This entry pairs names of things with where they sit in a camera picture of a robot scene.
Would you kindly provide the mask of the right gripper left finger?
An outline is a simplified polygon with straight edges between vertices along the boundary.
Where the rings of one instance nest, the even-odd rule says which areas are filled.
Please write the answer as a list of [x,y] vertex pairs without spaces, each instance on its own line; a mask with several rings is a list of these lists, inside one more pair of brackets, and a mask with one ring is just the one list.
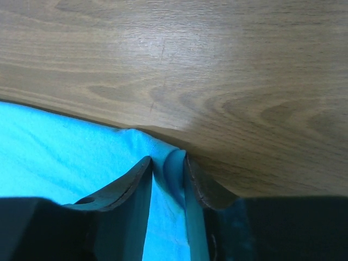
[[1,199],[1,260],[141,260],[152,191],[152,160],[74,204]]

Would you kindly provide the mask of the turquoise t shirt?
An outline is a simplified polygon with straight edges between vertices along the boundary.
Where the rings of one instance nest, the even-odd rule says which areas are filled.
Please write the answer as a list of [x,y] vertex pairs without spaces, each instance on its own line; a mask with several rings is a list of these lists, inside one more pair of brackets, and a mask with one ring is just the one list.
[[189,239],[184,199],[186,151],[136,129],[115,129],[1,103],[1,196],[74,203],[153,159],[143,260],[208,260],[206,236]]

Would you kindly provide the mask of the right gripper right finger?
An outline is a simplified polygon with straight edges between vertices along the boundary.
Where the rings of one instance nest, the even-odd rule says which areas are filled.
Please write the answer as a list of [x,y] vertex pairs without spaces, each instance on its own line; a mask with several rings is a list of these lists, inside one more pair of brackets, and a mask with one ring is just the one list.
[[240,197],[185,158],[192,260],[347,260],[344,196]]

